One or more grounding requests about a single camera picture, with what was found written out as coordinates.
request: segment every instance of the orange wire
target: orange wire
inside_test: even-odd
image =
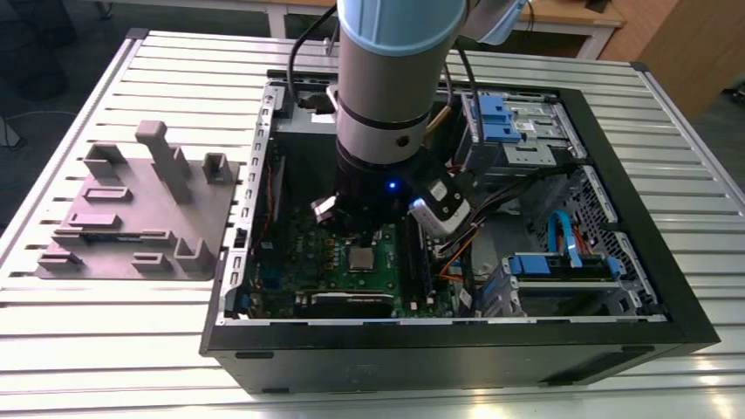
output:
[[[457,250],[456,254],[453,255],[453,257],[451,258],[451,261],[447,263],[445,266],[443,266],[443,270],[440,271],[440,274],[437,275],[440,278],[443,278],[445,276],[445,272],[447,272],[447,268],[451,267],[451,265],[453,264],[453,262],[456,261],[457,257],[461,256],[461,253],[464,252],[465,248],[468,247],[468,244],[471,244],[471,242],[473,241],[473,239],[476,238],[476,235],[479,234],[479,232],[476,232],[471,238],[465,241],[464,245],[461,246],[461,248]]]
[[[455,281],[455,282],[464,282],[464,279],[461,277],[453,276],[453,275],[443,275],[443,279],[447,279],[449,281]]]

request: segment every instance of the slotted aluminum surface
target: slotted aluminum surface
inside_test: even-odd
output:
[[[248,395],[197,355],[209,283],[44,281],[41,247],[88,170],[91,143],[128,157],[140,119],[164,120],[187,157],[249,155],[265,72],[289,40],[151,32],[127,40],[0,240],[0,412],[59,417],[736,417],[745,411],[741,192],[656,82],[622,63],[469,52],[481,82],[584,91],[722,343],[586,388]],[[464,79],[455,54],[451,72]],[[308,43],[300,70],[336,69]]]

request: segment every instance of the motherboard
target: motherboard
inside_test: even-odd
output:
[[[400,226],[384,224],[372,242],[340,237],[316,226],[312,215],[293,208],[281,232],[280,258],[255,267],[245,303],[252,317],[412,318],[451,317],[447,290],[415,300],[408,293]]]

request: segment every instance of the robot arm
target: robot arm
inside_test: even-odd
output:
[[[409,210],[443,237],[467,219],[464,193],[421,147],[440,73],[459,33],[501,43],[525,2],[339,0],[337,194],[313,204],[323,225],[363,233]]]

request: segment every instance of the wooden table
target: wooden table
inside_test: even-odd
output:
[[[336,0],[109,0],[111,2],[261,11],[269,18],[272,38],[287,38],[285,16],[321,15]],[[609,4],[604,13],[596,13],[584,7],[584,0],[532,0],[532,3],[536,11],[533,31],[586,36],[576,57],[597,59],[613,31],[625,25],[616,7]],[[526,7],[516,25],[518,31],[528,29],[528,21]]]
[[[321,14],[335,4],[335,0],[268,0],[272,5],[267,8],[273,38],[285,38],[284,17],[288,14]],[[577,58],[596,59],[613,31],[621,28],[626,20],[612,3],[604,13],[596,13],[584,7],[581,0],[532,0],[534,10],[533,31],[584,35],[582,48]],[[529,8],[526,7],[516,25],[518,31],[525,31],[529,24]]]

